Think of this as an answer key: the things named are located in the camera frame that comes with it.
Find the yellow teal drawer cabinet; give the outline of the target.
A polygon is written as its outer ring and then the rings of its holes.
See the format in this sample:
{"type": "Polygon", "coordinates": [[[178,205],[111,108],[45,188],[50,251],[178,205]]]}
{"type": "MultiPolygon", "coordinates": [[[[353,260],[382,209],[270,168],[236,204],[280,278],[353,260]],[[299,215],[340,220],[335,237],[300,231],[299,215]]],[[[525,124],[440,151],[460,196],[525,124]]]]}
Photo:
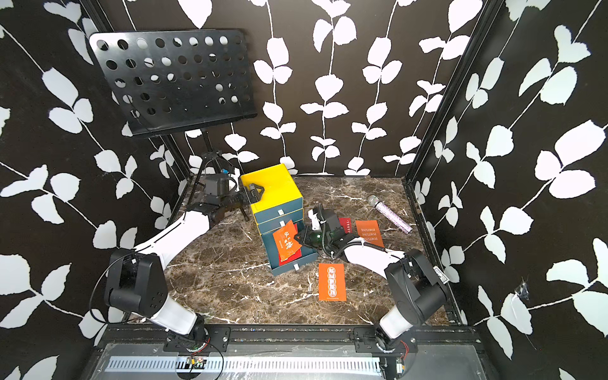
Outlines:
{"type": "Polygon", "coordinates": [[[261,200],[251,205],[260,235],[269,234],[289,220],[303,219],[303,198],[294,179],[284,164],[278,164],[241,176],[242,184],[264,188],[261,200]]]}

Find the black perforated music stand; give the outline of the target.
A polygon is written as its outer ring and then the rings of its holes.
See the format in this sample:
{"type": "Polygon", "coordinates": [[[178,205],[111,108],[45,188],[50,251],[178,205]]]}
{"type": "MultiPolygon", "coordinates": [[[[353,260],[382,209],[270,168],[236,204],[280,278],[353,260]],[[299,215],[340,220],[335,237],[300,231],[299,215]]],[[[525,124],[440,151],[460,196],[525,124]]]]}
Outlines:
{"type": "Polygon", "coordinates": [[[182,193],[190,167],[170,136],[252,119],[252,75],[237,29],[94,33],[89,44],[131,135],[162,140],[150,156],[182,193]]]}

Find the purple rhinestone microphone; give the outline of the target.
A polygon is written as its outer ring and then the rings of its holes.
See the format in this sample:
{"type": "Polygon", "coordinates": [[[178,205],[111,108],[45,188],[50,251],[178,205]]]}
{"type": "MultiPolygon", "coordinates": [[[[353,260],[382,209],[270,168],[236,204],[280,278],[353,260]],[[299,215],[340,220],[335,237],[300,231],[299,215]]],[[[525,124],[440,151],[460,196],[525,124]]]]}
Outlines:
{"type": "Polygon", "coordinates": [[[391,223],[393,223],[399,230],[403,231],[405,234],[410,234],[413,232],[413,228],[403,220],[397,213],[392,211],[389,207],[386,206],[377,196],[369,196],[367,198],[367,202],[384,215],[391,223]]]}

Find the orange postcard with white pattern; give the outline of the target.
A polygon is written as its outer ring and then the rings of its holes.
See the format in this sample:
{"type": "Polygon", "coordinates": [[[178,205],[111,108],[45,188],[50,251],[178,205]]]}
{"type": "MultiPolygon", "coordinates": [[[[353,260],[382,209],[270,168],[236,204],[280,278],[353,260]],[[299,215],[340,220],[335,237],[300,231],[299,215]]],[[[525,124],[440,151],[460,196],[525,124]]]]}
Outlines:
{"type": "Polygon", "coordinates": [[[318,295],[323,302],[345,302],[347,291],[343,264],[319,264],[318,295]]]}

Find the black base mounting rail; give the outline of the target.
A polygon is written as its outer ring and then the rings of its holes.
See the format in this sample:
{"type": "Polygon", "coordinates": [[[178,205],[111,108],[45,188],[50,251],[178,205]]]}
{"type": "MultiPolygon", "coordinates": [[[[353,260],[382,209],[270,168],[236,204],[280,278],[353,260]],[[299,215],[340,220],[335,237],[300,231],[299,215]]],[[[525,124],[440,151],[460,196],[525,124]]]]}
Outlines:
{"type": "Polygon", "coordinates": [[[357,353],[397,355],[417,352],[420,345],[481,346],[475,329],[464,326],[421,326],[397,338],[390,338],[374,325],[205,325],[186,336],[170,332],[166,350],[196,351],[201,345],[215,345],[226,352],[235,344],[352,345],[357,353]]]}

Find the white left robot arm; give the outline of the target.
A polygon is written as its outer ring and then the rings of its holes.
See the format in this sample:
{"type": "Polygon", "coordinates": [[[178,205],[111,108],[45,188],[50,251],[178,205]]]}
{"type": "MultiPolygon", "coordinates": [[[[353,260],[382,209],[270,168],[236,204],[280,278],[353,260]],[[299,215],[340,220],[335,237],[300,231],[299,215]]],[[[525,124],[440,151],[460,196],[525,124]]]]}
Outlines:
{"type": "Polygon", "coordinates": [[[133,249],[119,249],[110,257],[104,302],[136,314],[169,331],[172,338],[199,346],[207,341],[204,318],[169,296],[164,271],[190,243],[218,225],[227,212],[261,201],[264,188],[251,184],[188,205],[186,212],[155,237],[133,249]]]}

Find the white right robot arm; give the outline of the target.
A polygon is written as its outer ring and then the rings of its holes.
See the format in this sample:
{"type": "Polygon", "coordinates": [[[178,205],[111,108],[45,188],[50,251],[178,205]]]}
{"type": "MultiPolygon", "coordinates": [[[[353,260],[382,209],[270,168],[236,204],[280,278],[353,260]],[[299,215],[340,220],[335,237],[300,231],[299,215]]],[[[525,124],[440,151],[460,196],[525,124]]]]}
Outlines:
{"type": "Polygon", "coordinates": [[[297,233],[295,240],[333,259],[368,269],[387,281],[394,306],[376,328],[377,341],[385,349],[405,332],[426,323],[447,301],[449,280],[419,250],[388,250],[356,234],[347,234],[341,227],[332,232],[307,228],[297,233]]]}

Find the orange postcard with text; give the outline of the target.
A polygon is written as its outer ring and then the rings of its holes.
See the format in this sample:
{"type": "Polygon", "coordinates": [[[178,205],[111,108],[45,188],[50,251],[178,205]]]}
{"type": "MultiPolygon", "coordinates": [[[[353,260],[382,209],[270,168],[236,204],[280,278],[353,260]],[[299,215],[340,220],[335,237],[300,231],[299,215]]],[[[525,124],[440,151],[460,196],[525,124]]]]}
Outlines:
{"type": "Polygon", "coordinates": [[[357,234],[366,242],[380,247],[384,246],[377,220],[356,221],[357,234]]]}

